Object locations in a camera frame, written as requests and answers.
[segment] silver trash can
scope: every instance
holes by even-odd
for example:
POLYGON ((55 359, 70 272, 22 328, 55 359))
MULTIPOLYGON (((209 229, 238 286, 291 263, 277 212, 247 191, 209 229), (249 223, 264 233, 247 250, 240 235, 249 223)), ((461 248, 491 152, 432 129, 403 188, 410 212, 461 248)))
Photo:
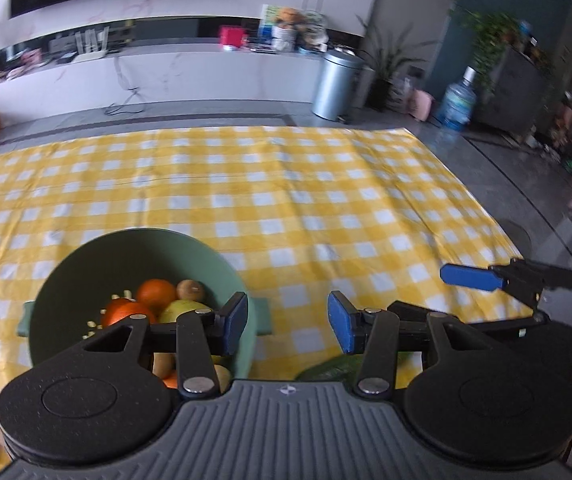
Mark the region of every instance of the silver trash can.
POLYGON ((313 101, 315 115, 329 121, 341 120, 341 116, 344 116, 351 106, 363 64, 363 60, 353 54, 339 50, 329 50, 325 53, 317 94, 313 101))

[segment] white bottle cap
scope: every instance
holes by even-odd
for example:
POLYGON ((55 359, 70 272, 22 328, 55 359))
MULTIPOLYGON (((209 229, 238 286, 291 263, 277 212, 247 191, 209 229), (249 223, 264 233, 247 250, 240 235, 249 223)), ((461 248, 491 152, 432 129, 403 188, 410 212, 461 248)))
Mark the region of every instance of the white bottle cap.
POLYGON ((469 66, 466 68, 466 72, 464 73, 464 79, 469 83, 474 81, 474 75, 476 74, 475 70, 469 66))

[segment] gray gripper base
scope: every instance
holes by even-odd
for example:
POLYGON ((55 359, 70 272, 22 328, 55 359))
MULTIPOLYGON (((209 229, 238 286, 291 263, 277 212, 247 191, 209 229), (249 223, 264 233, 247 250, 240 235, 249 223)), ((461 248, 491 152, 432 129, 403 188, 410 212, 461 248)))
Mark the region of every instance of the gray gripper base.
POLYGON ((234 381, 218 399, 184 404, 158 440, 122 460, 79 469, 17 460, 0 480, 572 479, 559 462, 521 472, 450 463, 416 442, 389 404, 339 383, 288 386, 234 381))

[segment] tablecloth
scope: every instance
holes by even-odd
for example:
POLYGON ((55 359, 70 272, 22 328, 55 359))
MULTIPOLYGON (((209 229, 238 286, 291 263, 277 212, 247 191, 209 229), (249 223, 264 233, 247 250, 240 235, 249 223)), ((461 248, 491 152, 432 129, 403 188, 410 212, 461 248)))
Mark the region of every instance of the tablecloth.
MULTIPOLYGON (((525 315, 502 292, 446 286, 444 262, 516 249, 406 130, 185 128, 56 142, 0 155, 0 389, 29 367, 22 303, 77 246, 156 226, 204 241, 270 302, 252 376, 291 379, 339 354, 325 298, 394 300, 466 321, 525 315)), ((419 370, 410 360, 398 386, 419 370)))

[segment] metal screw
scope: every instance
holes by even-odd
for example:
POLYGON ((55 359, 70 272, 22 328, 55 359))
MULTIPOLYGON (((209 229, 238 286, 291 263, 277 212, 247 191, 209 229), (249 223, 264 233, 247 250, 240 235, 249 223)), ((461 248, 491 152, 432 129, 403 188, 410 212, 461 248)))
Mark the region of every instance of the metal screw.
POLYGON ((207 377, 191 377, 183 382, 183 389, 190 394, 204 394, 210 392, 214 387, 214 381, 207 377))
POLYGON ((357 386, 365 394, 376 395, 382 394, 390 388, 390 383, 381 377, 367 377, 360 380, 357 386))

